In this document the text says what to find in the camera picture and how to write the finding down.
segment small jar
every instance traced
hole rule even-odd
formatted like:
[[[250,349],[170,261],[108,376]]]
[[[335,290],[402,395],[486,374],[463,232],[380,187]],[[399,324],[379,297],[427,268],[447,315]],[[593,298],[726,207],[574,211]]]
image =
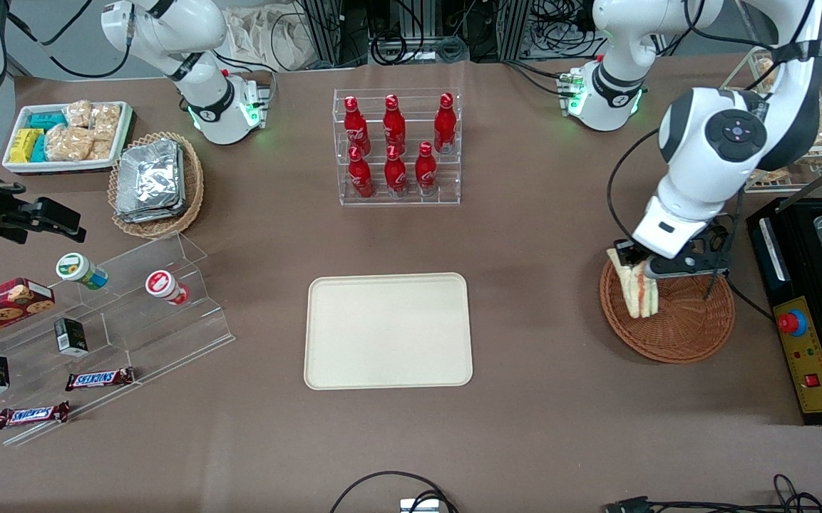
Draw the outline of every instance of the small jar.
[[[151,296],[163,299],[170,305],[182,305],[189,299],[189,288],[186,285],[176,282],[168,271],[154,271],[144,280],[144,288]]]
[[[56,262],[56,275],[77,281],[88,289],[97,290],[107,284],[110,275],[81,253],[69,253]]]

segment emergency stop button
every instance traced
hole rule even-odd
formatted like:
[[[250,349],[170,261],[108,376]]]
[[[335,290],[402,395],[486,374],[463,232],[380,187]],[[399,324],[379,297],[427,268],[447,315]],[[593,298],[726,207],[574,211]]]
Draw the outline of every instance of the emergency stop button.
[[[807,332],[807,317],[798,309],[779,315],[779,331],[792,337],[801,337]]]

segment brown table surface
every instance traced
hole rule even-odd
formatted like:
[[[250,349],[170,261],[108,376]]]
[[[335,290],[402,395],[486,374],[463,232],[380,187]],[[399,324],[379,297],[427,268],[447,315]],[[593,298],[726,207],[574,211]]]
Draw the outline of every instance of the brown table surface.
[[[670,101],[719,85],[739,59],[659,59],[651,93],[616,133],[562,119],[554,98],[500,65],[286,74],[267,130],[226,147],[199,136],[165,79],[19,79],[19,106],[126,100],[136,136],[173,130],[192,141],[207,182],[187,234],[208,253],[208,290],[237,340],[30,444],[0,446],[0,513],[319,512],[377,470],[425,475],[468,512],[595,511],[637,494],[762,503],[779,472],[822,499],[822,427],[801,426],[769,322],[737,302],[719,353],[662,365],[626,347],[597,300],[604,249],[618,237],[604,199],[614,162]],[[460,207],[340,207],[334,88],[449,83],[465,95]],[[627,224],[664,171],[651,142],[625,165],[615,201]],[[107,175],[20,181],[81,212],[88,241],[0,242],[0,282],[50,283],[68,251],[104,260],[143,243],[111,223]],[[747,214],[764,201],[749,200]],[[765,304],[749,240],[737,240],[734,280]],[[440,271],[467,279],[469,384],[314,392],[303,383],[313,279]],[[379,478],[342,509],[395,511],[422,489]]]

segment red button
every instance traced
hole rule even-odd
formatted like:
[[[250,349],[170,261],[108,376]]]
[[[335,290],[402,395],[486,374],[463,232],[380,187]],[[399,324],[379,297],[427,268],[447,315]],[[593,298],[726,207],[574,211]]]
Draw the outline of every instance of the red button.
[[[782,333],[793,333],[801,327],[798,316],[793,313],[783,313],[779,315],[779,331]]]

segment acrylic bottle rack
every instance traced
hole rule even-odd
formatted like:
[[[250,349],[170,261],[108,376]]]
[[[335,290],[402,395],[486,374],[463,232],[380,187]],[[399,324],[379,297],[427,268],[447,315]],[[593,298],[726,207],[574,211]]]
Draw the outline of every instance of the acrylic bottle rack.
[[[110,274],[102,289],[88,290],[71,281],[52,286],[55,308],[0,331],[0,355],[9,359],[11,381],[9,389],[0,393],[0,412],[68,400],[71,412],[64,425],[71,425],[78,417],[233,341],[224,311],[209,298],[195,266],[205,257],[187,237],[172,234],[101,263]],[[185,304],[173,306],[148,294],[144,280],[157,269],[168,270],[188,286]],[[84,326],[87,355],[74,358],[56,350],[53,323],[63,317]],[[134,383],[65,390],[69,373],[123,367],[134,367]],[[32,423],[4,429],[3,444],[20,445],[62,425]]]
[[[431,196],[423,196],[417,188],[414,176],[414,163],[420,143],[424,140],[433,142],[436,113],[439,111],[439,98],[443,93],[452,93],[456,111],[456,146],[449,155],[436,156],[437,191]],[[408,192],[404,198],[394,199],[388,194],[385,184],[385,133],[382,117],[385,115],[385,97],[394,94],[398,97],[401,114],[404,114],[407,127],[406,150],[401,157],[407,166]],[[356,193],[348,173],[348,135],[344,129],[345,97],[353,96],[358,103],[359,111],[366,118],[372,151],[365,158],[369,164],[376,194],[362,198]],[[338,195],[345,207],[397,207],[397,205],[445,205],[459,204],[462,200],[462,91],[460,88],[392,88],[391,90],[335,90],[332,117],[335,135],[335,165],[338,168]]]

